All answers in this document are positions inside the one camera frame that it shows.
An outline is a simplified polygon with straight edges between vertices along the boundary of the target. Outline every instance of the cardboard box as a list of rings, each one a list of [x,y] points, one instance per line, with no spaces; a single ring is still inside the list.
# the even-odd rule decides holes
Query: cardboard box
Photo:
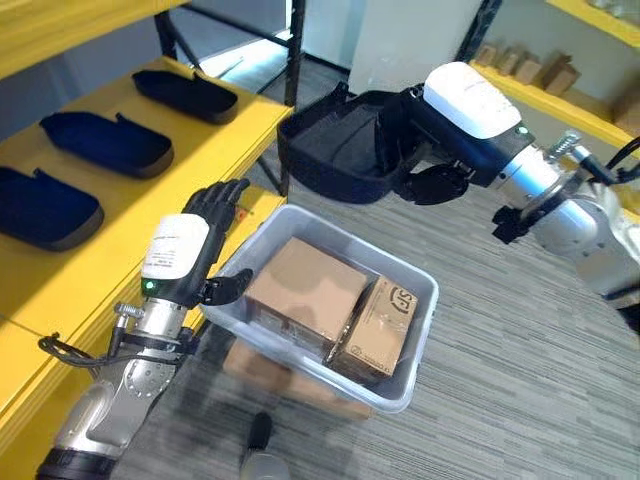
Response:
[[[366,420],[373,415],[364,403],[340,397],[330,387],[269,360],[239,340],[231,346],[222,369],[263,390],[341,417]]]
[[[257,306],[257,321],[324,358],[366,284],[365,274],[292,238],[246,295]]]
[[[511,75],[513,70],[516,68],[519,59],[520,54],[512,48],[508,48],[502,57],[500,57],[500,61],[496,65],[498,73],[500,75]]]
[[[363,383],[390,377],[417,303],[411,292],[385,277],[378,278],[348,333],[331,352],[331,368]]]
[[[580,73],[569,65],[571,56],[561,55],[542,77],[542,86],[551,95],[562,95],[580,77]]]
[[[613,123],[633,137],[640,136],[640,82],[614,103]]]
[[[516,67],[516,73],[513,78],[523,85],[530,85],[541,69],[542,64],[538,61],[538,57],[526,53]]]
[[[493,65],[496,60],[498,50],[493,45],[482,45],[476,53],[475,61],[478,65],[486,67],[487,65]]]

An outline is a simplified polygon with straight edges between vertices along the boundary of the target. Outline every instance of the clear plastic bin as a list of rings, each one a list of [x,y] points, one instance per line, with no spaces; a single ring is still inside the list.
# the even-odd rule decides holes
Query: clear plastic bin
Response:
[[[245,297],[228,305],[201,307],[204,315],[278,363],[300,370],[380,412],[401,412],[413,396],[416,372],[438,299],[438,284],[422,270],[294,205],[276,210],[236,251],[218,275],[234,275],[243,268],[259,272],[291,237],[297,237],[354,266],[372,279],[384,275],[418,297],[398,365],[391,377],[365,387],[334,372],[322,364],[321,358],[294,345],[291,339],[253,322],[253,310]]]

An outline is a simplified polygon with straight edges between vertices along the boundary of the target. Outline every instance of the wall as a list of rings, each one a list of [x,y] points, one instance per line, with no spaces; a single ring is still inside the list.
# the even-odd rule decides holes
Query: wall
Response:
[[[302,49],[351,68],[366,6],[366,0],[307,0]]]
[[[265,32],[286,28],[285,0],[195,0],[194,3]],[[237,28],[181,8],[174,9],[171,18],[200,59],[257,39]],[[187,62],[182,52],[179,60]]]
[[[349,88],[401,90],[455,57],[481,0],[369,0]]]
[[[0,80],[0,140],[160,55],[146,19]]]
[[[571,55],[582,73],[576,88],[607,102],[640,76],[640,55],[631,46],[543,0],[503,2],[485,39],[501,47],[523,46],[542,61],[558,51]]]
[[[284,0],[197,3],[267,31],[285,28]],[[171,17],[201,58],[255,39],[182,9],[173,10]],[[1,79],[0,140],[161,54],[153,19],[148,18]],[[186,62],[181,52],[179,57]]]

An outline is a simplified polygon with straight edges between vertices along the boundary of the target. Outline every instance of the robotic arm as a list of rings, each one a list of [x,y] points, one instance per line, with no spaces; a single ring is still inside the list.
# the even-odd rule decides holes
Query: robotic arm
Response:
[[[417,131],[450,160],[413,175],[408,199],[441,203],[464,194],[469,183],[500,192],[508,205],[493,218],[497,238],[510,243],[532,231],[543,248],[571,260],[614,308],[640,316],[640,225],[625,219],[609,188],[620,176],[575,136],[547,152],[535,146],[518,110],[466,64],[443,65],[423,87],[401,96],[407,135]],[[575,173],[556,163],[563,154],[580,165]],[[624,172],[625,179],[637,168]],[[587,181],[588,174],[596,182]],[[66,363],[100,371],[61,428],[38,479],[108,479],[154,401],[197,347],[199,334],[182,327],[187,311],[198,303],[233,302],[245,290],[250,270],[233,278],[206,276],[247,185],[217,183],[196,192],[181,214],[162,220],[142,268],[144,304],[116,306],[104,357],[86,358],[55,336],[41,340],[41,348]]]
[[[38,479],[108,479],[154,401],[185,356],[195,352],[202,331],[194,334],[182,327],[187,311],[199,303],[220,305],[242,295],[251,270],[235,277],[206,277],[248,184],[216,183],[196,192],[181,214],[162,220],[142,267],[144,304],[116,305],[118,320],[104,357],[79,355],[54,336],[41,339],[43,350],[66,363],[100,370],[60,429]],[[129,333],[131,318],[135,323]]]
[[[422,203],[460,196],[468,183],[500,192],[508,205],[493,218],[498,239],[510,243],[533,232],[545,250],[572,261],[594,292],[637,322],[640,225],[625,218],[609,186],[637,177],[638,167],[616,177],[572,132],[541,150],[518,110],[465,63],[436,68],[424,87],[408,92],[404,108],[412,126],[452,158],[415,176],[410,188],[417,198],[426,196]],[[557,163],[565,154],[579,164],[577,171]],[[440,190],[430,201],[425,187],[434,185],[445,185],[448,195]]]

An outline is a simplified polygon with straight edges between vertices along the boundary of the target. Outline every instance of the yellow shelf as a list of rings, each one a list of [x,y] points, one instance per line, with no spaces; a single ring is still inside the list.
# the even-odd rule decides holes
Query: yellow shelf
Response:
[[[632,140],[631,135],[611,123],[611,114],[606,105],[588,95],[570,90],[562,97],[556,97],[536,85],[523,85],[511,76],[500,75],[493,67],[483,67],[475,62],[471,62],[471,66],[505,95],[603,142],[620,148]]]
[[[141,68],[192,72],[165,58]],[[7,273],[0,275],[0,362],[11,365],[3,372],[0,388],[0,455],[42,404],[51,401],[51,392],[70,372],[37,349],[37,336],[59,331],[80,348],[95,353],[104,349],[113,304],[139,301],[138,272],[158,221],[179,211],[198,188],[242,176],[275,139],[277,124],[291,111],[212,81],[238,95],[238,115],[224,126],[207,124],[142,97],[129,75],[65,108],[109,118],[122,112],[170,137],[173,164],[154,179],[125,177],[62,152],[38,125],[0,143],[2,165],[24,173],[42,168],[95,195],[106,214],[91,239],[62,253],[45,252],[0,235],[0,264]],[[219,264],[284,201],[254,187],[245,192],[240,206],[248,213],[232,228]],[[198,315],[192,314],[187,324],[194,326],[198,321]],[[22,352],[20,362],[15,361],[16,351]]]
[[[0,0],[0,78],[188,0]]]
[[[170,59],[145,68],[189,75]],[[0,235],[0,314],[39,333],[71,335],[118,282],[137,268],[160,218],[181,209],[197,189],[244,174],[275,139],[288,107],[224,82],[238,94],[238,116],[213,126],[147,99],[129,75],[83,97],[65,110],[108,118],[117,112],[171,138],[173,164],[157,178],[139,180],[111,172],[58,150],[38,125],[0,143],[0,164],[53,177],[95,195],[105,211],[100,230],[82,246],[62,253],[39,250]]]
[[[620,20],[609,13],[592,7],[586,0],[546,0],[549,5],[559,8],[565,13],[579,18],[592,27],[613,35],[618,40],[640,47],[640,28],[632,23]]]

